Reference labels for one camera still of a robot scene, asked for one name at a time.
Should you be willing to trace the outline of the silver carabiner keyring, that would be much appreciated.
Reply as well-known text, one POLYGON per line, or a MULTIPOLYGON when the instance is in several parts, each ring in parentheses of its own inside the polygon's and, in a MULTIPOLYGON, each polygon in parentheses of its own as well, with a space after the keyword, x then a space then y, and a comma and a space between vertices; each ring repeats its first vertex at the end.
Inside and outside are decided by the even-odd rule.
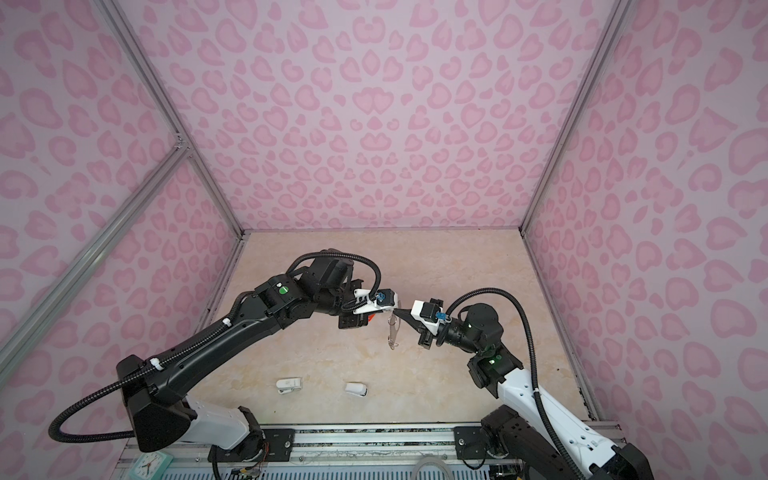
POLYGON ((399 329, 401 326, 401 319, 397 317, 394 313, 390 315, 390 318, 388 319, 388 346, 391 350, 395 350, 398 346, 397 343, 397 336, 399 333, 399 329))

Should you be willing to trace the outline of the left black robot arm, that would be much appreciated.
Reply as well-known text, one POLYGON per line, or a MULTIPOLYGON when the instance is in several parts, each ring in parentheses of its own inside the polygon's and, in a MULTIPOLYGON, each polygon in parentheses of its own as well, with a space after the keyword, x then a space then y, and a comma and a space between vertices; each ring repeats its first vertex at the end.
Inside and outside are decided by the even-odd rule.
POLYGON ((121 393, 133 435, 143 452, 154 452, 178 441, 188 441, 199 429, 202 442, 231 450, 256 430, 253 415, 244 408, 225 410, 222 439, 205 427, 213 413, 195 407, 189 391, 205 377, 256 342, 285 330, 315 313, 351 316, 357 307, 355 289, 361 280, 357 263, 374 273, 369 298, 374 299, 381 271, 372 260, 357 254, 325 249, 297 258, 286 272, 274 275, 236 297, 229 312, 197 334, 155 355, 129 355, 117 367, 125 381, 121 393))

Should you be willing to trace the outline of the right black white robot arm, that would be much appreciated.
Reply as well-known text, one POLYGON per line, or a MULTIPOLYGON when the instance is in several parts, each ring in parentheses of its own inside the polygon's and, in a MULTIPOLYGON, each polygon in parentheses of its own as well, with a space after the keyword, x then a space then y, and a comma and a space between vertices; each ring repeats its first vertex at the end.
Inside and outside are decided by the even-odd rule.
POLYGON ((524 462, 546 479, 652 479, 634 445, 617 445, 554 399, 504 345, 496 310, 485 303, 451 317, 417 301, 393 315, 419 333, 419 344, 454 346, 470 355, 473 383, 502 402, 481 420, 486 452, 524 462))

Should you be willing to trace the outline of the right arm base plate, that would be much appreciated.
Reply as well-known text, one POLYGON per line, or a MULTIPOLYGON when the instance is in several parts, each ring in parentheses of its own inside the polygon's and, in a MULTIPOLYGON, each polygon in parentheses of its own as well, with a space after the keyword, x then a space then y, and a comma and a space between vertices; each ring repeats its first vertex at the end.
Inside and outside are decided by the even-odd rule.
POLYGON ((479 425, 457 426, 453 428, 454 448, 458 460, 466 463, 483 463, 492 458, 493 436, 479 425))

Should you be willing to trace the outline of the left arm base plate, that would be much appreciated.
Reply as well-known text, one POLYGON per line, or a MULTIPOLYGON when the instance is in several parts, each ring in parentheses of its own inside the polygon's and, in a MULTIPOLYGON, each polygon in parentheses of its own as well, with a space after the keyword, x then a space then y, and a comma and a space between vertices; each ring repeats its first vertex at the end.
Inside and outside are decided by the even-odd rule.
POLYGON ((267 428, 249 433, 230 450, 213 445, 210 463, 288 462, 295 440, 295 429, 267 428))

